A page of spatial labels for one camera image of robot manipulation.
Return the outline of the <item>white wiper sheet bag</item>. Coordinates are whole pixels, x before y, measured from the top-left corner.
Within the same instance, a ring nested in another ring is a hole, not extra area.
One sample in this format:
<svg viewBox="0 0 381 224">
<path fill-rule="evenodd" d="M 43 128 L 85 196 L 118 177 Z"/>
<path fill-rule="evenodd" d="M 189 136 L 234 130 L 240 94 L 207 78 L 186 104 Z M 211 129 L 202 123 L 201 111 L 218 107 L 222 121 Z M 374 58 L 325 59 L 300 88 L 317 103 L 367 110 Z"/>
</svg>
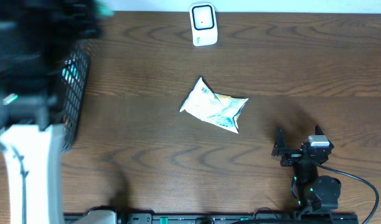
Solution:
<svg viewBox="0 0 381 224">
<path fill-rule="evenodd" d="M 248 98 L 234 98 L 214 93 L 199 77 L 179 112 L 186 111 L 197 119 L 238 134 L 237 119 Z"/>
</svg>

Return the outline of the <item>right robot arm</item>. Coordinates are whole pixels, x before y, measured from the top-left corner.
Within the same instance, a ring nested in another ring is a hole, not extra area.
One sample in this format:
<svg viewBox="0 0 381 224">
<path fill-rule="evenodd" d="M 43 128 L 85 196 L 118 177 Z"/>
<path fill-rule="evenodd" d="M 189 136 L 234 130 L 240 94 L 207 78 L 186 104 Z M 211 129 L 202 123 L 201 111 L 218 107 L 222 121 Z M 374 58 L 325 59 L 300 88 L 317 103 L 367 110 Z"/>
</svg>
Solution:
<svg viewBox="0 0 381 224">
<path fill-rule="evenodd" d="M 338 209 L 340 180 L 318 174 L 318 166 L 328 160 L 333 149 L 334 145 L 319 126 L 315 126 L 315 134 L 310 135 L 298 149 L 289 148 L 282 130 L 277 130 L 271 155 L 280 158 L 282 167 L 293 168 L 291 191 L 293 197 L 298 199 L 302 212 L 331 212 Z"/>
</svg>

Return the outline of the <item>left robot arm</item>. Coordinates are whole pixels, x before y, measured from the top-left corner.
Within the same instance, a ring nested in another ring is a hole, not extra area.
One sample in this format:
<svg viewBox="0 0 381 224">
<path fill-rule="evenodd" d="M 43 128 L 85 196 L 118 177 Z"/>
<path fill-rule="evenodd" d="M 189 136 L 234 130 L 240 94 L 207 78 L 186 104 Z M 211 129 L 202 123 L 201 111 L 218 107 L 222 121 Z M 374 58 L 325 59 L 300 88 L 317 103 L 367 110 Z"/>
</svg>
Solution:
<svg viewBox="0 0 381 224">
<path fill-rule="evenodd" d="M 90 54 L 111 16 L 102 1 L 0 1 L 0 153 L 11 223 L 101 223 L 65 216 L 61 158 L 77 137 Z"/>
</svg>

